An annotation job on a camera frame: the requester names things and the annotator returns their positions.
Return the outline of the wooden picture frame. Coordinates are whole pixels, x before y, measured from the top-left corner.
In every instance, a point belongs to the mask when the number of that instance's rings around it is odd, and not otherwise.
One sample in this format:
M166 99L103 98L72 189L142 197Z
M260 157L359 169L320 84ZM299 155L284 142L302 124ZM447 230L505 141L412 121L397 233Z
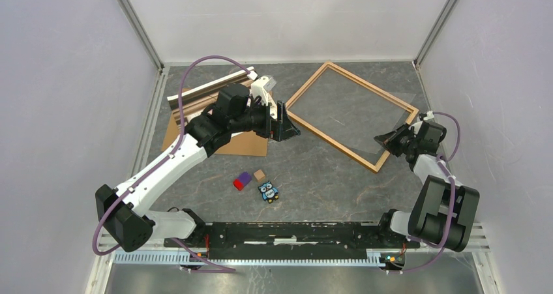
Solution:
M354 81L355 83L362 85L363 87L366 87L367 89L375 92L377 95L380 95L384 99L396 104L397 106L400 106L401 108L404 108L410 114L406 118L406 120L401 124L411 124L417 114L419 113L418 108L416 108L412 102L415 99L416 95L414 93L406 93L402 91L385 91L384 89L370 83L369 81L364 80L363 78L355 75L354 73L342 68L341 66L338 66L335 63L332 63L330 61L325 62L322 64L315 73L309 77L309 79L298 89L298 91L293 94L290 99L287 101L286 106L287 109L292 106L297 99L322 75L323 72L327 69L332 69L339 74L347 77L349 80ZM390 153L384 149L384 152L376 158L375 162L370 162L366 160L366 158L358 155L357 153L349 150L347 147L343 146L341 143L335 141L333 138L330 138L328 135L324 134L322 131L318 130L308 122L304 121L302 118L298 117L296 114L291 113L288 111L288 115L290 116L290 119L293 120L295 123L301 125L308 131L312 132L317 137L321 138L323 141L327 142L329 145L333 146L334 148L338 149L340 152L344 153L345 155L349 156L351 159L365 167L366 169L369 169L370 171L377 173L381 168L383 167L385 161L390 157Z

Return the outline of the printed photo sheet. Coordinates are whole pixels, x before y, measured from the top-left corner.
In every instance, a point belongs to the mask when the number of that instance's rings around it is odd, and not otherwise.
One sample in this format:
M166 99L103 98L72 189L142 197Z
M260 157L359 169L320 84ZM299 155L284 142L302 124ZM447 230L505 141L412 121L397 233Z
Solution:
M193 89L183 89L181 99L184 117L190 119L209 104L214 103L217 100L219 91L226 85L239 83L249 89L252 82L253 81L247 77L247 74L241 70L240 72L234 72ZM171 109L166 132L174 138L178 135L178 130L181 126L180 111L177 101L178 95L167 96L166 100Z

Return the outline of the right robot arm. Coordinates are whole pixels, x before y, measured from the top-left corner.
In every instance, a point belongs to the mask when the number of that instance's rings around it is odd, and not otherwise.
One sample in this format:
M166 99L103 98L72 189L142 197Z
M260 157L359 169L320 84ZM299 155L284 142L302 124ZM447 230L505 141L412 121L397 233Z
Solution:
M392 155L404 156L423 184L410 212L391 209L383 214L376 230L381 245L393 247L404 236L454 252L466 248L480 195L457 181L438 155L446 134L442 125L419 121L374 137Z

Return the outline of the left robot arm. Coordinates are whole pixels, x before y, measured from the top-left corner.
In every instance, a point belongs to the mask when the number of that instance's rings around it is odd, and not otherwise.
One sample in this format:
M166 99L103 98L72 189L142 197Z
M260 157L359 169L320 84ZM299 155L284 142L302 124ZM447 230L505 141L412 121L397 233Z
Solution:
M242 132L275 141L301 133L285 103L272 102L263 87L226 85L213 104L187 123L183 135L137 175L115 188L104 184L96 191L99 226L126 252L150 239L179 238L188 246L200 245L205 230L189 213L155 212L151 206L181 176Z

